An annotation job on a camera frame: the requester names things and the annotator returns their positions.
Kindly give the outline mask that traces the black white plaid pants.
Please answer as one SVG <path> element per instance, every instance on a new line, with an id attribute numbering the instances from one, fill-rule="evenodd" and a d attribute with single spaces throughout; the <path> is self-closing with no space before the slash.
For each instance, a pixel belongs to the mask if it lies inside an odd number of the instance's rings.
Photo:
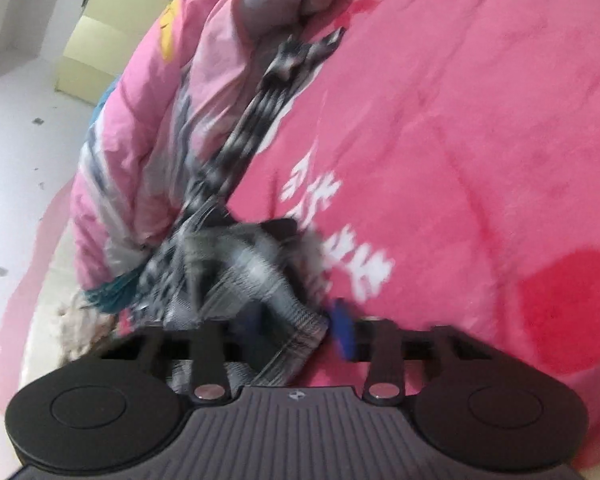
<path id="1" fill-rule="evenodd" d="M 246 352 L 224 366 L 232 391 L 290 384 L 327 334 L 327 318 L 299 273 L 297 221 L 239 222 L 227 202 L 283 107 L 345 32 L 280 45 L 234 130 L 197 166 L 171 234 L 140 274 L 133 327 L 179 332 L 224 323 Z"/>

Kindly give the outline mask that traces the pink floral bed blanket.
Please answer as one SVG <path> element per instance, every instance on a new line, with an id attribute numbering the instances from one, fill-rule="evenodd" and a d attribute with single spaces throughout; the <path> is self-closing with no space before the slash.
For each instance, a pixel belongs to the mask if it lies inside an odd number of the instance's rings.
<path id="1" fill-rule="evenodd" d="M 344 27 L 230 201 L 293 216 L 310 287 L 562 380 L 600 463 L 600 0 L 337 0 Z"/>

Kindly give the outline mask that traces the cream white fleece blanket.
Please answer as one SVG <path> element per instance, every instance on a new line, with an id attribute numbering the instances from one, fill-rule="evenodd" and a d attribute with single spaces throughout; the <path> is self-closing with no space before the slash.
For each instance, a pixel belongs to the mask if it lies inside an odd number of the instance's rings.
<path id="1" fill-rule="evenodd" d="M 118 317 L 102 313 L 78 290 L 58 307 L 56 321 L 59 365 L 63 366 L 114 338 Z"/>

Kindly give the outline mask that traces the pink blue patterned duvet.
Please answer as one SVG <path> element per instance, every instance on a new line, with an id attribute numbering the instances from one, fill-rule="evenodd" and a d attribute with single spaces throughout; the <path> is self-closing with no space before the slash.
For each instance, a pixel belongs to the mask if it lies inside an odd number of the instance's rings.
<path id="1" fill-rule="evenodd" d="M 88 128 L 71 193 L 88 304 L 126 308 L 195 168 L 233 130 L 278 45 L 335 0 L 173 0 Z"/>

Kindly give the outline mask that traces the pink white bed headboard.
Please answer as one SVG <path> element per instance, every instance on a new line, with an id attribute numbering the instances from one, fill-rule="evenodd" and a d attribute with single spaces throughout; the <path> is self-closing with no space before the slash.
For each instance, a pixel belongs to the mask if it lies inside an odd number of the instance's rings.
<path id="1" fill-rule="evenodd" d="M 6 304 L 0 326 L 0 414 L 18 390 L 24 352 L 38 296 L 52 263 L 54 252 L 69 218 L 69 197 L 73 180 L 50 201 L 38 222 L 27 271 Z"/>

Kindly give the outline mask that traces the pale yellow wardrobe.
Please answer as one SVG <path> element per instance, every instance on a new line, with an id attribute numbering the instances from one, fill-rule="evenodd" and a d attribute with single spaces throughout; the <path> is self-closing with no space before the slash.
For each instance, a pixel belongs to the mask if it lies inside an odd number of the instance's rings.
<path id="1" fill-rule="evenodd" d="M 85 0 L 57 65 L 55 89 L 95 105 L 171 0 Z"/>

